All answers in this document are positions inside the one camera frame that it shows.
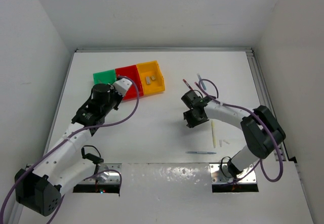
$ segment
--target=white enclosure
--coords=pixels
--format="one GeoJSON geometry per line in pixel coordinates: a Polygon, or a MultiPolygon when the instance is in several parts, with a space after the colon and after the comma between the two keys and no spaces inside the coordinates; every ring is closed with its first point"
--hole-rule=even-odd
{"type": "Polygon", "coordinates": [[[254,46],[277,0],[40,0],[67,46],[254,46]]]}

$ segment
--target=white table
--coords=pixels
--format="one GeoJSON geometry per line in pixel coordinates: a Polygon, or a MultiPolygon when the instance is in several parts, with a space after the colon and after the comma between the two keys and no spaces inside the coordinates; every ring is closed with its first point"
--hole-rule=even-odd
{"type": "MultiPolygon", "coordinates": [[[[68,194],[52,223],[312,223],[295,166],[285,162],[284,175],[269,183],[257,170],[258,193],[212,194],[208,162],[233,156],[245,144],[242,132],[215,121],[217,139],[230,145],[213,148],[210,122],[188,129],[181,96],[194,86],[196,73],[213,80],[223,101],[245,107],[260,102],[244,51],[145,51],[75,53],[60,101],[49,146],[62,135],[87,99],[92,74],[157,60],[166,91],[142,97],[135,115],[124,124],[99,129],[87,143],[105,162],[122,163],[121,197],[114,194],[68,194]],[[186,151],[215,151],[190,155],[186,151]]],[[[209,93],[214,93],[207,85],[209,93]]],[[[135,101],[123,102],[106,122],[126,117],[135,101]]],[[[270,176],[278,163],[265,161],[270,176]]],[[[46,223],[47,218],[23,208],[19,224],[46,223]]]]}

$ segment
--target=white surface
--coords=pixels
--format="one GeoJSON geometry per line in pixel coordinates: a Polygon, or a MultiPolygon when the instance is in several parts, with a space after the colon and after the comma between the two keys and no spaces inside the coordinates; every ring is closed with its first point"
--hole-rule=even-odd
{"type": "MultiPolygon", "coordinates": [[[[269,183],[257,168],[258,193],[213,194],[208,164],[123,164],[117,194],[68,194],[56,223],[312,223],[294,163],[269,183]]],[[[266,164],[271,176],[278,163],[266,164]]],[[[24,208],[19,224],[49,218],[24,208]]]]}
{"type": "Polygon", "coordinates": [[[70,54],[38,0],[0,7],[2,203],[15,173],[43,154],[70,54]]]}
{"type": "Polygon", "coordinates": [[[40,0],[70,49],[254,46],[277,0],[40,0]]]}
{"type": "MultiPolygon", "coordinates": [[[[65,132],[76,110],[85,102],[93,86],[93,73],[122,66],[157,60],[165,79],[163,93],[141,97],[134,116],[115,127],[99,129],[87,144],[95,145],[109,163],[219,162],[234,156],[246,145],[241,130],[215,120],[218,139],[231,144],[214,149],[210,122],[193,129],[186,127],[181,101],[196,73],[210,78],[219,87],[220,98],[256,108],[259,100],[245,52],[112,52],[75,53],[50,147],[65,132]],[[215,155],[186,154],[187,151],[212,151],[215,155]]],[[[212,86],[207,85],[214,94],[212,86]]],[[[133,110],[135,100],[120,104],[111,111],[106,123],[120,121],[133,110]]]]}
{"type": "Polygon", "coordinates": [[[324,223],[324,0],[279,0],[257,55],[271,101],[300,166],[316,223],[324,223]]]}

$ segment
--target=metal plate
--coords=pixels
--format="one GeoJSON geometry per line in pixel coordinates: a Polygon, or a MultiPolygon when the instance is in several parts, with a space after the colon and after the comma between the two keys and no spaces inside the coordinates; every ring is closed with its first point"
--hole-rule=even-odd
{"type": "MultiPolygon", "coordinates": [[[[101,166],[99,167],[98,172],[105,170],[106,168],[104,166],[108,167],[109,169],[117,170],[118,172],[120,172],[122,170],[121,163],[111,163],[111,164],[110,163],[102,163],[101,166]]],[[[89,179],[83,180],[79,184],[87,184],[87,185],[93,184],[94,185],[95,183],[96,183],[96,181],[94,179],[89,178],[89,179]]],[[[119,183],[120,183],[119,174],[116,173],[116,172],[109,172],[109,177],[106,179],[106,181],[105,182],[98,182],[98,185],[101,185],[101,184],[103,184],[103,185],[108,185],[108,184],[116,185],[116,184],[118,184],[119,185],[119,183]]]]}
{"type": "MultiPolygon", "coordinates": [[[[211,178],[212,178],[212,184],[213,185],[220,185],[220,184],[226,184],[229,182],[232,182],[228,177],[224,176],[224,174],[220,170],[220,163],[210,163],[209,167],[211,170],[211,178]]],[[[253,168],[253,165],[250,165],[249,168],[245,169],[240,175],[238,175],[238,178],[244,177],[251,169],[253,168]]],[[[241,184],[257,184],[257,178],[255,175],[255,171],[251,172],[247,177],[242,179],[237,183],[238,185],[241,184]]]]}

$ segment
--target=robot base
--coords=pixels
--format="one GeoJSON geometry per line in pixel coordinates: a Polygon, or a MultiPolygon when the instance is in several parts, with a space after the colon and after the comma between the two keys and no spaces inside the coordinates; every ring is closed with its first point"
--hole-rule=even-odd
{"type": "MultiPolygon", "coordinates": [[[[237,182],[236,184],[228,184],[232,182],[233,178],[228,178],[220,170],[220,163],[210,163],[210,171],[212,178],[212,191],[213,193],[239,193],[239,192],[258,192],[258,184],[255,172],[251,172],[247,177],[237,182]]],[[[250,165],[249,168],[245,169],[237,177],[244,177],[253,167],[250,165]]]]}

